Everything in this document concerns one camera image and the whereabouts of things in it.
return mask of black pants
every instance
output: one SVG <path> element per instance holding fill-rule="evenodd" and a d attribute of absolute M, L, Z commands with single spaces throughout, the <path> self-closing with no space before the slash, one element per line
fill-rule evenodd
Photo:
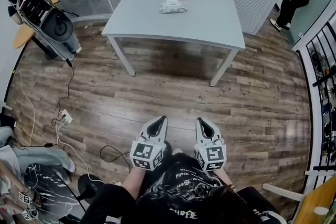
<path fill-rule="evenodd" d="M 306 3 L 298 0 L 282 0 L 280 16 L 277 19 L 278 26 L 283 27 L 286 24 L 291 23 L 294 17 L 295 10 L 306 5 Z"/>

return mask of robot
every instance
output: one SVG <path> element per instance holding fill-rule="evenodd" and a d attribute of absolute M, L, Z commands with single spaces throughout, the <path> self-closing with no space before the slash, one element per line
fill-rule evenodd
<path fill-rule="evenodd" d="M 17 0 L 14 8 L 22 21 L 33 28 L 56 54 L 71 61 L 82 47 L 74 34 L 74 25 L 65 15 L 78 16 L 55 6 L 51 0 Z"/>
<path fill-rule="evenodd" d="M 155 170 L 163 158 L 166 148 L 168 118 L 154 118 L 142 126 L 131 148 L 133 167 Z M 196 158 L 204 171 L 222 169 L 226 163 L 226 145 L 219 128 L 212 122 L 198 118 L 196 120 Z"/>
<path fill-rule="evenodd" d="M 154 118 L 145 123 L 131 148 L 134 167 L 153 171 L 163 158 L 166 148 L 168 119 L 166 116 Z"/>

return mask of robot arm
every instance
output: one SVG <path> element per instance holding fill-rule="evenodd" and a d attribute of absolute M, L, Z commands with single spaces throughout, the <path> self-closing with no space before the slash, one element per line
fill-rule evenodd
<path fill-rule="evenodd" d="M 131 148 L 131 161 L 134 167 L 153 171 L 163 158 L 166 148 L 168 118 L 161 116 L 145 123 Z"/>
<path fill-rule="evenodd" d="M 196 120 L 196 158 L 204 171 L 220 170 L 226 163 L 226 145 L 211 121 Z"/>

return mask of white table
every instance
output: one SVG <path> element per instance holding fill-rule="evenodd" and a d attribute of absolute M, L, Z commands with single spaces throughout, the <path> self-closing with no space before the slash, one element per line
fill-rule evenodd
<path fill-rule="evenodd" d="M 135 71 L 116 37 L 177 40 L 231 49 L 210 82 L 215 86 L 238 50 L 245 49 L 243 33 L 233 0 L 179 0 L 186 13 L 160 14 L 159 4 L 165 0 L 121 0 L 102 34 L 111 45 L 128 73 Z"/>

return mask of wire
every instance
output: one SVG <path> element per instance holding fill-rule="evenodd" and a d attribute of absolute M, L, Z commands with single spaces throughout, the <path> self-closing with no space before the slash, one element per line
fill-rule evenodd
<path fill-rule="evenodd" d="M 31 146 L 31 139 L 32 139 L 32 136 L 33 136 L 33 133 L 34 133 L 34 127 L 35 127 L 35 108 L 34 108 L 33 103 L 30 101 L 30 99 L 26 95 L 25 91 L 23 90 L 23 87 L 22 87 L 22 74 L 21 74 L 21 72 L 20 72 L 20 85 L 21 85 L 22 93 L 27 98 L 27 100 L 29 101 L 29 103 L 31 104 L 31 107 L 33 108 L 33 113 L 34 113 L 33 128 L 31 128 L 31 134 L 30 134 L 30 138 L 29 138 L 29 146 Z"/>
<path fill-rule="evenodd" d="M 110 161 L 107 161 L 106 159 L 104 159 L 102 156 L 101 156 L 101 152 L 104 150 L 104 148 L 106 148 L 106 147 L 111 147 L 111 148 L 113 148 L 115 151 L 118 151 L 118 153 L 119 153 L 119 155 L 117 156 L 117 157 L 115 157 L 114 159 L 112 159 L 112 160 L 110 160 Z M 127 166 L 128 166 L 128 172 L 130 173 L 131 172 L 131 166 L 130 166 L 130 164 L 128 163 L 128 161 L 126 160 L 126 158 L 124 157 L 124 155 L 125 154 L 127 154 L 127 153 L 129 153 L 129 151 L 127 151 L 127 152 L 124 152 L 124 153 L 121 153 L 118 149 L 116 149 L 114 146 L 111 146 L 111 145 L 106 145 L 106 146 L 104 146 L 104 147 L 102 147 L 101 148 L 101 150 L 100 150 L 100 152 L 99 152 L 99 156 L 100 156 L 100 158 L 103 160 L 103 161 L 105 161 L 105 162 L 107 162 L 107 163 L 113 163 L 115 160 L 117 160 L 119 157 L 122 157 L 124 160 L 125 160 L 125 162 L 127 163 Z"/>
<path fill-rule="evenodd" d="M 69 83 L 68 83 L 68 95 L 66 97 L 62 97 L 62 98 L 58 99 L 58 113 L 57 113 L 57 117 L 53 118 L 51 120 L 52 126 L 55 126 L 58 121 L 61 121 L 65 117 L 65 115 L 63 115 L 63 117 L 61 119 L 58 118 L 59 117 L 59 113 L 61 112 L 61 100 L 67 99 L 70 96 L 70 84 L 71 84 L 71 81 L 72 81 L 73 77 L 75 76 L 75 70 L 74 70 L 74 68 L 72 66 L 71 66 L 71 69 L 72 69 L 72 76 L 71 76 L 71 78 L 69 80 Z"/>
<path fill-rule="evenodd" d="M 84 162 L 84 164 L 85 164 L 85 166 L 86 166 L 86 170 L 87 170 L 87 172 L 88 172 L 88 177 L 89 177 L 89 179 L 90 179 L 91 181 L 94 181 L 94 182 L 103 182 L 103 183 L 105 184 L 105 182 L 102 181 L 102 180 L 95 180 L 95 179 L 90 178 L 89 167 L 88 167 L 87 163 L 82 159 L 81 156 L 79 156 L 79 154 L 76 152 L 76 150 L 73 148 L 73 146 L 71 146 L 71 145 L 69 145 L 69 144 L 64 143 L 64 142 L 61 141 L 61 139 L 59 138 L 59 133 L 58 133 L 58 132 L 59 132 L 59 129 L 60 129 L 63 125 L 65 125 L 65 124 L 66 124 L 66 122 L 64 122 L 62 125 L 60 125 L 60 126 L 57 128 L 57 121 L 56 121 L 56 137 L 57 137 L 57 145 L 58 145 L 58 141 L 59 141 L 59 142 L 61 142 L 63 145 L 67 145 L 67 146 L 71 147 L 72 150 L 73 150 L 73 151 L 76 153 L 76 155 L 78 156 L 78 158 L 80 158 L 80 159 Z"/>

